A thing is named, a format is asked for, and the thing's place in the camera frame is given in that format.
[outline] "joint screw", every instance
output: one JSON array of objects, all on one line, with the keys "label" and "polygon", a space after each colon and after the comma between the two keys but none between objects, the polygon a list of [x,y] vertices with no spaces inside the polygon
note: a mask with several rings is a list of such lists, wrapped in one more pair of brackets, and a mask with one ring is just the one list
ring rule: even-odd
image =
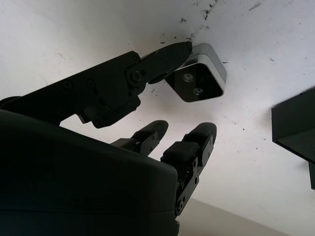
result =
[{"label": "joint screw", "polygon": [[60,117],[64,117],[64,116],[65,116],[64,110],[58,110],[57,113],[58,113],[58,115],[59,115]]},{"label": "joint screw", "polygon": [[141,74],[139,71],[134,71],[131,75],[131,79],[133,82],[138,83],[141,81]]},{"label": "joint screw", "polygon": [[137,57],[133,57],[132,60],[134,63],[139,63],[139,59]]},{"label": "joint screw", "polygon": [[95,86],[95,82],[93,80],[88,80],[87,86],[88,86],[88,88],[93,89]]},{"label": "joint screw", "polygon": [[65,82],[63,83],[63,87],[64,87],[66,90],[69,90],[69,89],[72,88],[72,84],[71,84],[70,81],[65,81]]},{"label": "joint screw", "polygon": [[179,200],[177,203],[177,211],[181,211],[183,209],[183,203],[182,200]]}]

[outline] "white ceiling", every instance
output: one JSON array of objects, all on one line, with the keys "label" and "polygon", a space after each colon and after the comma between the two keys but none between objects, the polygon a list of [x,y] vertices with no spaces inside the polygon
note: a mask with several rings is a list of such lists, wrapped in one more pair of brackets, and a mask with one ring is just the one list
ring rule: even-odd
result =
[{"label": "white ceiling", "polygon": [[314,235],[308,165],[272,143],[270,109],[315,85],[315,1],[219,0],[205,20],[209,4],[214,0],[2,0],[0,99],[193,34],[194,44],[211,44],[228,62],[223,97],[185,103],[161,82],[147,86],[139,109],[112,127],[97,130],[77,117],[63,126],[112,142],[165,119],[168,133],[151,155],[159,159],[199,123],[213,122],[217,142],[193,197],[291,236]]}]

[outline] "dirt spot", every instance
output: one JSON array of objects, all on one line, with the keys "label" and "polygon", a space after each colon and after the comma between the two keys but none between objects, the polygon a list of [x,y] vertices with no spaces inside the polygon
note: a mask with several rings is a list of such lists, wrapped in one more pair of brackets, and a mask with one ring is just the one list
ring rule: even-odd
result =
[{"label": "dirt spot", "polygon": [[59,57],[61,57],[62,59],[65,60],[65,57],[64,57],[64,55],[62,53],[58,53],[58,55],[59,55]]},{"label": "dirt spot", "polygon": [[192,40],[196,37],[195,33],[191,33],[189,38],[186,38],[188,41],[192,42]]},{"label": "dirt spot", "polygon": [[211,13],[211,11],[215,8],[215,6],[218,4],[219,0],[215,0],[214,4],[209,4],[209,9],[204,9],[203,12],[203,18],[207,21],[208,16]]},{"label": "dirt spot", "polygon": [[193,5],[194,5],[194,6],[198,6],[199,3],[200,3],[200,1],[199,1],[199,0],[196,0],[196,2],[193,3]]},{"label": "dirt spot", "polygon": [[183,24],[183,23],[187,23],[187,19],[185,19],[184,17],[182,17],[182,19],[181,19],[181,24]]},{"label": "dirt spot", "polygon": [[252,10],[254,10],[255,8],[257,8],[257,7],[259,7],[259,6],[261,6],[261,3],[259,2],[259,3],[256,3],[252,8],[250,8],[248,11],[252,11]]}]

